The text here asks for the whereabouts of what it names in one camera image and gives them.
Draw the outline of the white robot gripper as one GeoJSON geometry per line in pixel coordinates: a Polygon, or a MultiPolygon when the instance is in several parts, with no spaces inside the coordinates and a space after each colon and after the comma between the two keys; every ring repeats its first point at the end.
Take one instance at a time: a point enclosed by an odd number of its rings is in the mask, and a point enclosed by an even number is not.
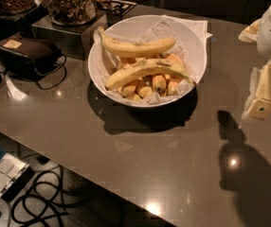
{"type": "MultiPolygon", "coordinates": [[[[238,39],[245,43],[257,41],[258,52],[271,59],[271,5],[261,19],[247,26],[238,39]]],[[[242,120],[264,120],[271,114],[271,60],[262,68],[254,67],[249,82],[249,97],[244,104],[242,120]]]]}

